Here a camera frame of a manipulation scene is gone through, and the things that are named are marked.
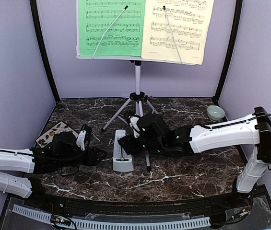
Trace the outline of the clear metronome front cover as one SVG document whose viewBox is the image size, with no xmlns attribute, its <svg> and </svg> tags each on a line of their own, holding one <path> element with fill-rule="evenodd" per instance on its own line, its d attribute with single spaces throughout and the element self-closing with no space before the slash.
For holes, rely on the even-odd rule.
<svg viewBox="0 0 271 230">
<path fill-rule="evenodd" d="M 79 170 L 83 173 L 95 173 L 97 171 L 97 167 L 80 165 Z"/>
</svg>

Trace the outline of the white perforated music stand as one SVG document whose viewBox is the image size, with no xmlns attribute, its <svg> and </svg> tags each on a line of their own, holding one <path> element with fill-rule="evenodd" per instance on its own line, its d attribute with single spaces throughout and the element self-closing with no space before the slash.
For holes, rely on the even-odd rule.
<svg viewBox="0 0 271 230">
<path fill-rule="evenodd" d="M 77 57 L 80 59 L 102 59 L 102 58 L 104 58 L 104 59 L 127 59 L 127 60 L 130 60 L 135 66 L 135 92 L 130 94 L 129 102 L 135 102 L 135 110 L 136 110 L 137 114 L 139 114 L 139 115 L 143 114 L 142 104 L 144 102 L 146 102 L 147 96 L 144 92 L 141 91 L 141 65 L 142 65 L 142 62 L 143 61 L 164 62 L 164 61 L 143 59 L 143 58 L 141 58 L 141 56 L 140 57 L 130 57 L 130 56 L 108 57 L 108 56 L 106 56 L 106 57 L 88 58 L 88 57 L 80 57 L 77 54 Z"/>
</svg>

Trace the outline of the green sheet music page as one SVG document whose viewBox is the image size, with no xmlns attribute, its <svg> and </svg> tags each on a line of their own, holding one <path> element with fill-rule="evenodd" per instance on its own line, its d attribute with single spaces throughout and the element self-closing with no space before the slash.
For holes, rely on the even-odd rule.
<svg viewBox="0 0 271 230">
<path fill-rule="evenodd" d="M 77 54 L 80 57 L 140 57 L 144 0 L 79 0 Z"/>
</svg>

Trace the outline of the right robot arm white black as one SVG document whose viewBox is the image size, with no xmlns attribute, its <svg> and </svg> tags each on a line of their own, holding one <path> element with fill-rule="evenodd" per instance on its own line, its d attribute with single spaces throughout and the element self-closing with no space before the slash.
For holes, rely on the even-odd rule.
<svg viewBox="0 0 271 230">
<path fill-rule="evenodd" d="M 184 157 L 206 150 L 252 144 L 251 158 L 236 180 L 235 191 L 227 196 L 231 208 L 245 200 L 258 179 L 271 165 L 271 114 L 263 107 L 245 117 L 211 125 L 183 126 L 171 130 L 159 114 L 128 113 L 132 135 L 115 138 L 115 149 L 128 155 L 141 151 L 167 157 Z"/>
</svg>

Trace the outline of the white metronome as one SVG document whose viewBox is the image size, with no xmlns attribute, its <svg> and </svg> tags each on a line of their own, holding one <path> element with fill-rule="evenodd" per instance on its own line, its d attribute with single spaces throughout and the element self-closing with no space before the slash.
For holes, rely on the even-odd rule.
<svg viewBox="0 0 271 230">
<path fill-rule="evenodd" d="M 133 157 L 128 155 L 118 141 L 126 135 L 125 130 L 116 130 L 113 147 L 113 171 L 128 173 L 134 171 Z"/>
</svg>

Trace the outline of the yellow sheet music page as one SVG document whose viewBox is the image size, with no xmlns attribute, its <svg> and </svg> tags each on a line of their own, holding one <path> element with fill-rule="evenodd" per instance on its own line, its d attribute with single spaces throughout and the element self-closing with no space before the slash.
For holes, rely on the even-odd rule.
<svg viewBox="0 0 271 230">
<path fill-rule="evenodd" d="M 201 65 L 212 17 L 212 0 L 148 0 L 141 58 Z"/>
</svg>

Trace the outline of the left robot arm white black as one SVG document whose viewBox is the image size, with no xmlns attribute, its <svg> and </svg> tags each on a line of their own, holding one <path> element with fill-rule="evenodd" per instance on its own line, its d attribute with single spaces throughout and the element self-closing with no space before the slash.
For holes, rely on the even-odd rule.
<svg viewBox="0 0 271 230">
<path fill-rule="evenodd" d="M 39 209 L 49 205 L 41 182 L 36 178 L 8 174 L 17 171 L 47 174 L 70 166 L 97 166 L 107 152 L 90 147 L 90 133 L 81 131 L 75 137 L 71 132 L 55 134 L 48 148 L 0 149 L 0 191 L 29 198 Z"/>
</svg>

